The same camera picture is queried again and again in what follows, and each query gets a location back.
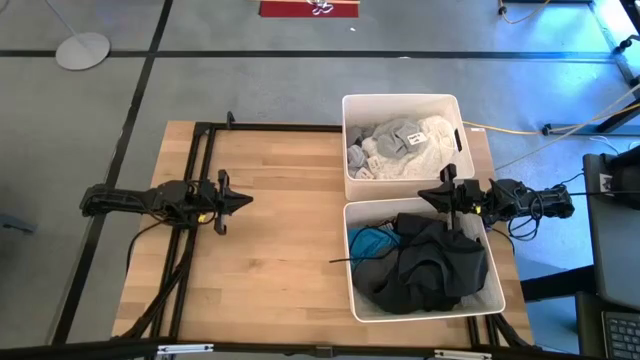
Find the grey desk surface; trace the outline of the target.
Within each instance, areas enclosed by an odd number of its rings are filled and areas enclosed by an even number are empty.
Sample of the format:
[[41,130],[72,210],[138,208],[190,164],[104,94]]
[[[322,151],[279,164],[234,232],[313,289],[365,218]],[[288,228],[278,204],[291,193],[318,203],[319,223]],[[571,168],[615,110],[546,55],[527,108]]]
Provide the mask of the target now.
[[611,177],[599,155],[583,157],[596,287],[606,301],[640,311],[640,210],[604,188]]

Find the round grey stand base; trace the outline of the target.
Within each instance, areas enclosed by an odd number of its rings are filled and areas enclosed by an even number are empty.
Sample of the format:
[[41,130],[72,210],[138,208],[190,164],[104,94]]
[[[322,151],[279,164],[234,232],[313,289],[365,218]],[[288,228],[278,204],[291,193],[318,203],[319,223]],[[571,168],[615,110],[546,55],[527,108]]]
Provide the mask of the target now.
[[55,51],[56,63],[69,71],[84,71],[101,64],[110,54],[109,39],[95,32],[77,32],[56,9],[51,0],[44,0],[48,8],[70,32]]

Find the black device on desk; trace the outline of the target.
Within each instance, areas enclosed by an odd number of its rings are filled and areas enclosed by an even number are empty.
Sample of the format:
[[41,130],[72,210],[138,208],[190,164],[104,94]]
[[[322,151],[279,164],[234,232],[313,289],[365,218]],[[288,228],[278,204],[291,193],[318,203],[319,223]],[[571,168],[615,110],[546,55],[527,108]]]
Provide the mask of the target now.
[[640,211],[640,145],[618,155],[601,154],[604,192],[619,203]]

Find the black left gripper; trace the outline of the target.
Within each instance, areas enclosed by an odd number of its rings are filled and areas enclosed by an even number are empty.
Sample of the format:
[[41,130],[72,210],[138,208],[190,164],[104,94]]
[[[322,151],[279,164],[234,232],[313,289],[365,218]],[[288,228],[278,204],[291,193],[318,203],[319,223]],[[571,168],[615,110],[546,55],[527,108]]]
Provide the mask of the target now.
[[[242,207],[249,205],[253,200],[250,195],[238,193],[231,188],[228,189],[229,176],[225,170],[218,171],[218,184],[205,179],[200,182],[200,195],[208,202],[208,207],[214,213],[210,222],[214,223],[214,230],[219,235],[227,233],[226,217],[232,215]],[[229,206],[226,204],[225,196],[233,200]]]

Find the black laptop keyboard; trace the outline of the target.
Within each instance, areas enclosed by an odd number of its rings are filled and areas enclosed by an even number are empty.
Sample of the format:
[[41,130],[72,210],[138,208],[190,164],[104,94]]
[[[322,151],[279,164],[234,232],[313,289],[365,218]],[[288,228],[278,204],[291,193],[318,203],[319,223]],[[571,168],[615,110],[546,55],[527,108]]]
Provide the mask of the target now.
[[608,360],[640,360],[640,313],[602,313]]

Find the grey sweatshirt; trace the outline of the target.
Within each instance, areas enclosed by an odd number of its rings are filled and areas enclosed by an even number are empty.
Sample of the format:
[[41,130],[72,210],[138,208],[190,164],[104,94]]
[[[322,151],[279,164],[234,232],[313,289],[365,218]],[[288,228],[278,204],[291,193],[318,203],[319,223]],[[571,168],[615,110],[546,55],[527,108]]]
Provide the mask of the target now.
[[416,132],[423,132],[417,120],[397,118],[378,125],[372,137],[377,141],[376,147],[380,155],[400,159],[409,153],[417,152],[427,143],[428,139],[426,142],[411,146],[407,136]]

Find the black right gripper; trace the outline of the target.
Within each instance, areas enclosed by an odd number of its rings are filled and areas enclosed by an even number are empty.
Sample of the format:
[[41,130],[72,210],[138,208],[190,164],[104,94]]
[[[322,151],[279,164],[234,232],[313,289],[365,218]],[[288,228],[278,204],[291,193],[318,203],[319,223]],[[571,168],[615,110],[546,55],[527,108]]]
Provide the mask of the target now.
[[437,188],[419,190],[418,195],[429,203],[438,213],[449,213],[450,229],[457,230],[457,213],[463,214],[481,212],[484,192],[480,182],[476,179],[466,179],[456,185],[457,177],[455,164],[446,165],[440,172],[443,182]]

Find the charcoal grey shirt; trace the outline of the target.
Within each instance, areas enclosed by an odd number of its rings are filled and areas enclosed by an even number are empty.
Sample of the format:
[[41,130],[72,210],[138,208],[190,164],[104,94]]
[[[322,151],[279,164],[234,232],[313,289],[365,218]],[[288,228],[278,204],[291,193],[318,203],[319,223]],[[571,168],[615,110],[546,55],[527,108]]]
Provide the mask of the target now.
[[390,257],[365,260],[353,272],[356,289],[380,309],[391,313],[414,310],[411,291],[399,279],[397,260]]

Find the white t-shirt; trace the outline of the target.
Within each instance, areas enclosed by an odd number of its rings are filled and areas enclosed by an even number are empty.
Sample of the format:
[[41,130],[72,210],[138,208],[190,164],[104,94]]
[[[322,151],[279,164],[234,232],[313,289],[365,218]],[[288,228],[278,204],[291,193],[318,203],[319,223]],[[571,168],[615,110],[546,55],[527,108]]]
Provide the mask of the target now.
[[377,151],[377,142],[368,140],[362,144],[367,159],[377,156],[382,163],[382,169],[374,173],[380,180],[409,180],[434,178],[444,167],[446,158],[437,146],[422,145],[415,153],[409,153],[400,159],[387,158]]

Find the grey purple-toed sock pair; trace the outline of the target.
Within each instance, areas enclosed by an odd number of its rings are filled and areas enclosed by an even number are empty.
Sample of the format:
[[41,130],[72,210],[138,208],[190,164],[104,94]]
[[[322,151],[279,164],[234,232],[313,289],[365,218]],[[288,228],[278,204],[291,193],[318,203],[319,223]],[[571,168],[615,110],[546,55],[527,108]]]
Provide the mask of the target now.
[[359,145],[351,145],[347,148],[347,169],[350,177],[355,178],[362,168],[367,169],[367,155]]

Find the turquoise sweatshirt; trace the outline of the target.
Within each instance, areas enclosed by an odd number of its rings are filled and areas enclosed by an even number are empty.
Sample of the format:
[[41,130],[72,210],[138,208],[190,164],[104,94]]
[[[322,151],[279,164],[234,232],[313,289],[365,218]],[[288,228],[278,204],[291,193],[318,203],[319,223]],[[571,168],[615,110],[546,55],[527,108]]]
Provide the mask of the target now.
[[351,228],[348,230],[349,253],[352,270],[366,258],[375,257],[380,251],[398,245],[400,236],[387,224],[381,227]]

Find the dark grey clothes pile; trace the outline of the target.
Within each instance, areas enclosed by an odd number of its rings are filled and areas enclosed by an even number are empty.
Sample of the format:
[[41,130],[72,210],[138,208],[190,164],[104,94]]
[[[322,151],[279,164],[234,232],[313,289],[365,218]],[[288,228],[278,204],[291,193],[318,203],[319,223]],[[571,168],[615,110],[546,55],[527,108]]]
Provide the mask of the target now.
[[478,241],[440,220],[400,213],[400,244],[389,281],[397,314],[449,311],[484,286],[487,251]]

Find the silver metal bracket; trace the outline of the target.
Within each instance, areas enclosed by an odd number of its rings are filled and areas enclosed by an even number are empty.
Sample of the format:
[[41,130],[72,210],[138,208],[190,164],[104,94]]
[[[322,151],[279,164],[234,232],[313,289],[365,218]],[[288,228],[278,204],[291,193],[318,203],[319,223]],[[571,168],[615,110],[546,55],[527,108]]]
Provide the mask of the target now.
[[432,360],[493,360],[490,353],[436,349]]
[[170,356],[179,354],[207,353],[213,352],[214,345],[211,343],[198,344],[163,344],[156,350],[157,356]]

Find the black metal floor stand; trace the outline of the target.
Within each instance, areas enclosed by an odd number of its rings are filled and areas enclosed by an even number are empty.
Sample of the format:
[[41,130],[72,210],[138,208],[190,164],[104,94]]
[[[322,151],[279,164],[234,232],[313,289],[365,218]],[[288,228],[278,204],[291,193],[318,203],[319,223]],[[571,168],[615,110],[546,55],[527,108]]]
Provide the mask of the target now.
[[544,136],[571,134],[577,136],[640,136],[640,98],[622,110],[586,124],[545,124]]

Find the white black-striped cloth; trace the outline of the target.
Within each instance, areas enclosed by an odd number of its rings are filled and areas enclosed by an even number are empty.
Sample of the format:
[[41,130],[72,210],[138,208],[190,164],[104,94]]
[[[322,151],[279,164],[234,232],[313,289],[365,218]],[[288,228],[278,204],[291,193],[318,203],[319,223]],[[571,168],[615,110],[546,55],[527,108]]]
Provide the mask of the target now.
[[[452,125],[441,116],[429,116],[422,119],[412,120],[418,121],[419,126],[427,136],[428,141],[424,145],[437,146],[440,149],[441,154],[446,158],[446,160],[444,161],[444,167],[452,163],[454,155],[458,152],[456,139],[454,136],[454,128],[452,127]],[[376,141],[373,139],[372,135],[377,126],[373,128],[363,129],[360,137],[352,145],[359,145],[363,149],[362,144],[364,142],[367,142],[368,140]],[[376,179],[369,171],[369,167],[367,169],[362,168],[361,170],[359,170],[355,178]]]

